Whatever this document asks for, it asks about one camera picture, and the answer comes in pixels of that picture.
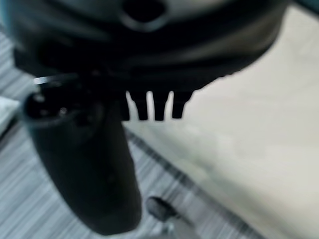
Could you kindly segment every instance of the striped carpet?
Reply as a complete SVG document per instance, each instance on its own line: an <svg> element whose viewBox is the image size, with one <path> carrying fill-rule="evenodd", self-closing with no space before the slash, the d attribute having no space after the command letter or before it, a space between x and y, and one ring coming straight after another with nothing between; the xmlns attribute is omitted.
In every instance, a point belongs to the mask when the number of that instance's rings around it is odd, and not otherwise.
<svg viewBox="0 0 319 239"><path fill-rule="evenodd" d="M12 66L11 43L0 33L0 95L22 99L31 76ZM161 196L195 222L203 239L261 239L243 221L207 197L186 176L128 132L144 200ZM134 239L158 232L161 224L145 210L134 232L109 237ZM98 239L70 212L39 163L18 120L0 138L0 239Z"/></svg>

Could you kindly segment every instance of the black cylinder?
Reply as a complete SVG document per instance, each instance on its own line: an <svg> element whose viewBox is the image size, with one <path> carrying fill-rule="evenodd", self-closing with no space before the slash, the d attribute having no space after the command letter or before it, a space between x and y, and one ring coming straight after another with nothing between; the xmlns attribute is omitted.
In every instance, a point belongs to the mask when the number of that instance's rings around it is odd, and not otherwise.
<svg viewBox="0 0 319 239"><path fill-rule="evenodd" d="M133 230L141 195L117 103L47 107L30 95L22 118L64 200L99 234Z"/></svg>

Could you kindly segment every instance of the white surface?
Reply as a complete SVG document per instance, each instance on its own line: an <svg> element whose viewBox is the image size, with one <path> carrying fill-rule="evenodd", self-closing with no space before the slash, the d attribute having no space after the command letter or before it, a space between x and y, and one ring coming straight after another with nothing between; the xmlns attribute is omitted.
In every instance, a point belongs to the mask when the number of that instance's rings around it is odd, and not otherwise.
<svg viewBox="0 0 319 239"><path fill-rule="evenodd" d="M19 106L17 101L9 100L0 96L0 136L7 128L10 120Z"/></svg>
<svg viewBox="0 0 319 239"><path fill-rule="evenodd" d="M266 238L319 239L315 18L291 8L276 45L198 91L182 121L126 126Z"/></svg>

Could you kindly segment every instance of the chair caster wheel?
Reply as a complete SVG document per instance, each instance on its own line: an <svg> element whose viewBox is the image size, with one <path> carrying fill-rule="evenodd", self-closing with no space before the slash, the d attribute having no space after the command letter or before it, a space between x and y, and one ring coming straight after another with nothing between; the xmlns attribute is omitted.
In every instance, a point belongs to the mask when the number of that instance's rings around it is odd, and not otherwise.
<svg viewBox="0 0 319 239"><path fill-rule="evenodd" d="M169 218L178 216L177 211L168 202L158 197L148 198L146 208L149 214L160 222L166 222Z"/></svg>

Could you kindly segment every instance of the floor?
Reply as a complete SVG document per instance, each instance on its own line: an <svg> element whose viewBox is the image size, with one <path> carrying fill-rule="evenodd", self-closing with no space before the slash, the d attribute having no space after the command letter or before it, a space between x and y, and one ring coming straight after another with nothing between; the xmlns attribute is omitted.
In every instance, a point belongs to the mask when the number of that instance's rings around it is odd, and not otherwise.
<svg viewBox="0 0 319 239"><path fill-rule="evenodd" d="M11 43L0 33L0 95L21 100L31 77L12 66ZM187 177L127 133L143 198L161 196L190 221L203 239L262 239L242 220L206 196ZM158 232L145 210L137 230L124 239ZM0 138L0 239L98 239L70 212L46 175L18 120Z"/></svg>

